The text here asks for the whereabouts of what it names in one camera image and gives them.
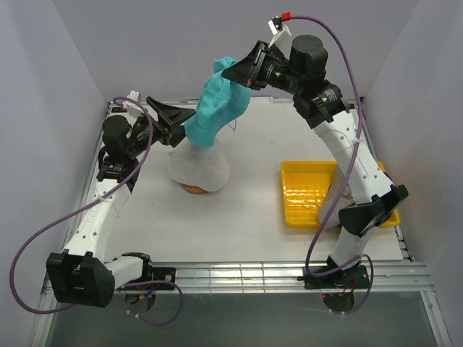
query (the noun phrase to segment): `yellow plastic tray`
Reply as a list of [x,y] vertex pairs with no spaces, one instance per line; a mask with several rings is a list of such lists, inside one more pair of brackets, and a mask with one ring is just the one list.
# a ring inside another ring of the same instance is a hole
[[[335,161],[284,161],[281,163],[283,186],[284,220],[287,226],[317,228],[318,209],[328,193],[333,179]],[[396,226],[400,223],[399,212],[381,226]]]

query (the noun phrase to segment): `yellow bin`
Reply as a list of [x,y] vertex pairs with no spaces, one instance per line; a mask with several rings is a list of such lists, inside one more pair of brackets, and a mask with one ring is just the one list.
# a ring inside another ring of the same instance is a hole
[[[281,163],[284,220],[295,228],[317,228],[318,209],[323,204],[336,169],[336,161],[284,161]],[[381,226],[400,223],[399,212]]]

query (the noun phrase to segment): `gray floor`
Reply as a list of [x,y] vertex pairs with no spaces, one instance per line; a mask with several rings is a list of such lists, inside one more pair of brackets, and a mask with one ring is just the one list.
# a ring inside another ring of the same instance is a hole
[[[118,294],[106,309],[55,314],[47,346],[436,346],[420,293],[372,293],[346,317],[293,307],[322,309],[319,294],[187,295],[167,327],[117,311],[123,300]],[[158,295],[149,316],[166,319],[177,303]]]

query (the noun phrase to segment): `teal cloth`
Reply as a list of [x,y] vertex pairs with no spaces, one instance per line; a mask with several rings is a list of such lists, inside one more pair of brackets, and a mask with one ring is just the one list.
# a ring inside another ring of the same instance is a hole
[[204,85],[196,114],[184,124],[188,140],[198,147],[212,147],[218,131],[249,105],[251,90],[222,77],[222,71],[235,63],[229,56],[214,61],[214,74]]

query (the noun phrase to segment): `metal frame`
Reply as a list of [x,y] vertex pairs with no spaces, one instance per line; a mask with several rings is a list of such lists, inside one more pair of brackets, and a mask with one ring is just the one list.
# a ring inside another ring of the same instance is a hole
[[[268,98],[273,103],[291,103],[291,100]],[[171,104],[196,104],[197,101],[185,100],[170,102]],[[373,156],[375,152],[371,145],[370,135],[365,125],[365,138]],[[95,151],[94,165],[90,168],[88,178],[82,190],[81,197],[77,207],[82,207],[88,200],[88,194],[92,185],[95,183],[95,167],[98,149],[101,146],[101,134],[98,139]],[[72,236],[72,231],[76,229],[80,222],[80,217],[73,218],[67,231],[67,242]],[[433,284],[426,265],[423,262],[414,262],[410,257],[400,226],[396,227],[399,245],[404,255],[404,260],[398,262],[374,262],[375,277],[372,291],[376,292],[404,292],[418,291],[422,295],[423,304],[425,305],[428,319],[436,337],[439,347],[451,346],[449,335],[446,331],[441,312],[436,301],[436,293],[433,291]],[[325,265],[322,262],[311,262],[312,266]],[[176,283],[182,288],[185,294],[256,294],[256,293],[320,293],[321,290],[304,289],[303,284],[296,280],[301,275],[303,263],[288,262],[253,262],[253,263],[195,263],[195,264],[173,264],[173,263],[156,263],[156,266],[175,267],[177,269]],[[48,278],[45,279],[40,309],[53,309],[57,305],[54,298],[53,290]],[[35,320],[33,335],[30,340],[30,346],[41,347],[46,344],[48,334],[51,328],[53,315],[38,315]]]

